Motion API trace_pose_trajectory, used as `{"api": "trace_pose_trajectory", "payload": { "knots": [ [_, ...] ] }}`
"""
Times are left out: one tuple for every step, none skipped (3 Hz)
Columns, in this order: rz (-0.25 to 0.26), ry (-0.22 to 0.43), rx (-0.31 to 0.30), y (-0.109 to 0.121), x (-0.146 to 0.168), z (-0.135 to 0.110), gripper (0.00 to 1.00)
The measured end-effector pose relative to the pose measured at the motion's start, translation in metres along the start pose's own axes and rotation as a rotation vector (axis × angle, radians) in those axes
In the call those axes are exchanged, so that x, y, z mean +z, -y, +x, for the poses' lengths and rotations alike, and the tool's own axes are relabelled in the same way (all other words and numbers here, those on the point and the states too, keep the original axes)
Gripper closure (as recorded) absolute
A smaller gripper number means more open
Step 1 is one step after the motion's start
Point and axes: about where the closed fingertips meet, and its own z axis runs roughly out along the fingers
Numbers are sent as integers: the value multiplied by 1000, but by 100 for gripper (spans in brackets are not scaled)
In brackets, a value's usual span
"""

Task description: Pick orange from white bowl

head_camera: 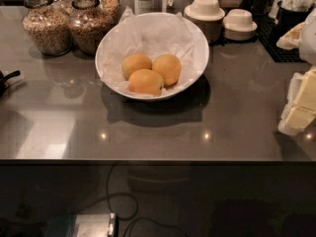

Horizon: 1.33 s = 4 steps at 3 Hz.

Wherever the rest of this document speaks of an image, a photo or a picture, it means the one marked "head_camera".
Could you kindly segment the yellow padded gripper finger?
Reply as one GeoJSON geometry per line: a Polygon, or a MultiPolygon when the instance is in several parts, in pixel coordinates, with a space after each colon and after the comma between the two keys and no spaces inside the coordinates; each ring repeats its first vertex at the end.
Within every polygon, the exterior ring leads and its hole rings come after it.
{"type": "Polygon", "coordinates": [[[316,67],[306,73],[294,73],[287,92],[287,103],[280,116],[278,130],[296,135],[316,119],[316,67]]]}

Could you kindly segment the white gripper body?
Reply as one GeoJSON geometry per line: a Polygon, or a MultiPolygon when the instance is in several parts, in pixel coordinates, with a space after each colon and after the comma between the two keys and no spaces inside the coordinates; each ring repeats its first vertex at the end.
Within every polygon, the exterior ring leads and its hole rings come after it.
{"type": "Polygon", "coordinates": [[[299,57],[311,65],[316,65],[316,9],[276,42],[276,46],[292,50],[297,48],[299,57]]]}

